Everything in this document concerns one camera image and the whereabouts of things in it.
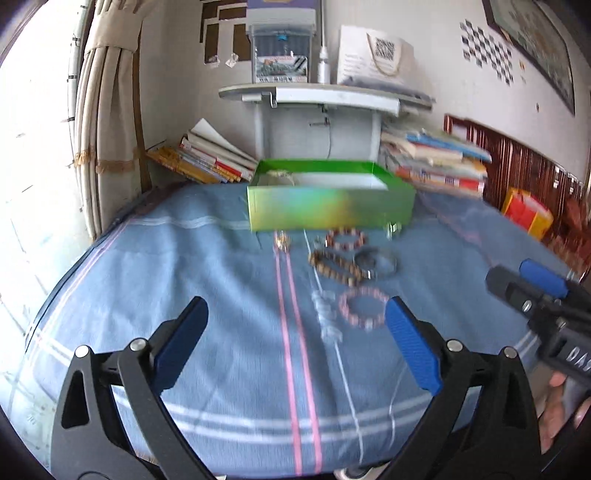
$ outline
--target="beige curtain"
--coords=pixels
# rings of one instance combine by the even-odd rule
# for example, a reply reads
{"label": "beige curtain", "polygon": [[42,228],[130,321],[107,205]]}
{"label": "beige curtain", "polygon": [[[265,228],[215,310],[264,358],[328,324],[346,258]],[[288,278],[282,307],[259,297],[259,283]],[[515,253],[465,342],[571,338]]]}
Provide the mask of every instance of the beige curtain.
{"label": "beige curtain", "polygon": [[141,193],[132,65],[143,19],[159,0],[97,0],[76,97],[74,164],[95,240]]}

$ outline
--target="green box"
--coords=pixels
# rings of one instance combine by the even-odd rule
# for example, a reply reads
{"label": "green box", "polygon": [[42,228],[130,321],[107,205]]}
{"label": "green box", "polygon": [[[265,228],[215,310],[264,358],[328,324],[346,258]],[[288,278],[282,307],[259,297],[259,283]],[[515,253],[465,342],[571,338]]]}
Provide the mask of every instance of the green box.
{"label": "green box", "polygon": [[370,161],[263,160],[248,211],[253,231],[384,228],[410,222],[414,196],[412,185]]}

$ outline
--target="wooden bead bracelet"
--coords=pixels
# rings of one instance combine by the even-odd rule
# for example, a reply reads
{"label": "wooden bead bracelet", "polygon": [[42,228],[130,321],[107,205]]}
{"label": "wooden bead bracelet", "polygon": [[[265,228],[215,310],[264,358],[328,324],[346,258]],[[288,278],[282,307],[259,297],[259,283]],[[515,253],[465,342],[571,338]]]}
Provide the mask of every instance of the wooden bead bracelet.
{"label": "wooden bead bracelet", "polygon": [[[326,265],[323,261],[331,261],[336,264],[337,267],[349,272],[350,275],[338,272],[330,266]],[[308,257],[310,265],[316,269],[316,271],[327,277],[336,280],[339,283],[354,287],[363,280],[363,271],[350,262],[345,260],[343,257],[338,256],[335,253],[326,250],[314,250]]]}
{"label": "wooden bead bracelet", "polygon": [[[357,240],[355,242],[350,243],[340,243],[335,241],[335,237],[337,235],[354,235],[357,236]],[[350,250],[357,250],[358,248],[365,245],[367,241],[367,236],[361,230],[357,230],[356,228],[337,228],[335,230],[331,230],[328,235],[326,235],[326,240],[324,241],[324,245],[326,248],[334,248],[335,250],[343,250],[343,251],[350,251]]]}

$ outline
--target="stack of books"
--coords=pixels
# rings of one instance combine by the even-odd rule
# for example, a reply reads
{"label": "stack of books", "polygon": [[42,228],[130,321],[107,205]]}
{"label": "stack of books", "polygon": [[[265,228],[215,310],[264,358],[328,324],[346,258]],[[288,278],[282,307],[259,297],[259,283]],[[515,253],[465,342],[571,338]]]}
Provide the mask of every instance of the stack of books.
{"label": "stack of books", "polygon": [[198,183],[251,181],[257,162],[200,120],[174,147],[154,147],[149,158]]}
{"label": "stack of books", "polygon": [[382,130],[387,169],[416,188],[482,198],[491,155],[443,132],[402,123]]}

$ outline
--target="blue bedsheet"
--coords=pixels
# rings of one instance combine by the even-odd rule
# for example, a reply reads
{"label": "blue bedsheet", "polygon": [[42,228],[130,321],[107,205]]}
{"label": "blue bedsheet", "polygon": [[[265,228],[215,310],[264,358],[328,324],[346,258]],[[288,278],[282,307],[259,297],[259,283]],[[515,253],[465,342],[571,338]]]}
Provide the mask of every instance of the blue bedsheet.
{"label": "blue bedsheet", "polygon": [[[431,397],[387,329],[348,324],[338,309],[346,288],[308,265],[325,234],[289,232],[289,254],[275,252],[272,232],[249,230],[244,186],[186,186],[93,248],[42,316],[28,362],[57,398],[78,345],[121,349],[201,296],[209,325],[163,399],[214,473],[293,476],[392,458]],[[526,258],[566,274],[540,243],[483,202],[437,194],[417,196],[395,240],[367,234],[399,259],[396,275],[373,286],[401,296],[444,338],[488,353],[514,345],[532,367],[536,338],[486,292],[485,277]],[[148,452],[123,392],[115,395],[136,450]]]}

